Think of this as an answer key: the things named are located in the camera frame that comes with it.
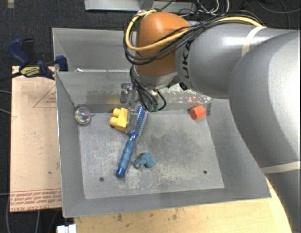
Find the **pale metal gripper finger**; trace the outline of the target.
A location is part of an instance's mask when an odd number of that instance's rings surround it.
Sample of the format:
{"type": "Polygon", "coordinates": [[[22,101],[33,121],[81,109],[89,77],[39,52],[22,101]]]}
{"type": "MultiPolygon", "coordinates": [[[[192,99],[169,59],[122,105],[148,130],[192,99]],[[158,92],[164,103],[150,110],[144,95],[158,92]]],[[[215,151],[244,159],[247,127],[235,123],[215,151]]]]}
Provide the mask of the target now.
{"type": "Polygon", "coordinates": [[[131,121],[132,121],[132,109],[131,107],[129,107],[127,112],[127,124],[126,124],[125,133],[130,133],[132,131],[131,121]]]}

